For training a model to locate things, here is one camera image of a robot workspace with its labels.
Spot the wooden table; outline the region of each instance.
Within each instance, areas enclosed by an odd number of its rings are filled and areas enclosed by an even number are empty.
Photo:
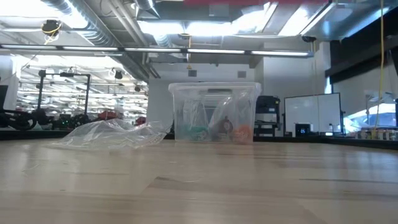
[[[126,151],[0,142],[0,223],[398,223],[398,154],[326,144]]]

